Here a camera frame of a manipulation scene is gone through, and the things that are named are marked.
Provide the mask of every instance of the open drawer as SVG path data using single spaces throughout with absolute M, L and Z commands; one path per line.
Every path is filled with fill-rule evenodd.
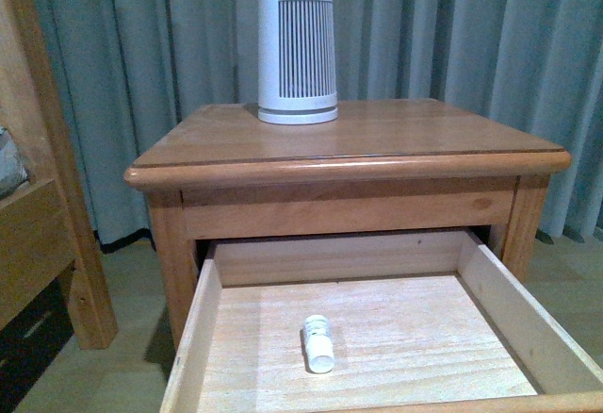
M 306 369 L 312 314 L 327 374 Z M 363 409 L 603 411 L 603 371 L 465 231 L 215 243 L 162 411 Z

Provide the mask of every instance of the drawer bottom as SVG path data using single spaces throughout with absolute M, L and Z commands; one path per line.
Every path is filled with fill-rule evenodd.
M 313 374 L 303 320 L 336 364 Z M 536 394 L 457 275 L 224 289 L 198 411 L 301 412 Z

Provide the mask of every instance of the table leg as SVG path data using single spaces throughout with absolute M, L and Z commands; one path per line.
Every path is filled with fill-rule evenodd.
M 518 177 L 508 223 L 492 226 L 490 230 L 490 247 L 522 282 L 528 275 L 534 238 L 545 203 L 548 178 L 548 175 Z
M 197 284 L 196 242 L 187 239 L 180 191 L 151 193 L 147 199 L 177 348 Z

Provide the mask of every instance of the white cylindrical device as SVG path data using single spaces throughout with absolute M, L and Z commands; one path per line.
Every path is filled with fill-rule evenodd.
M 262 121 L 337 117 L 333 0 L 259 0 L 258 55 Z
M 308 317 L 303 324 L 303 341 L 310 371 L 329 372 L 335 365 L 329 320 L 321 315 Z

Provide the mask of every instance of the small white bottle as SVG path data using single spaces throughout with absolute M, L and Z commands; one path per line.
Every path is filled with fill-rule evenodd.
M 318 314 L 308 317 L 303 324 L 303 341 L 310 371 L 329 372 L 335 365 L 329 320 Z

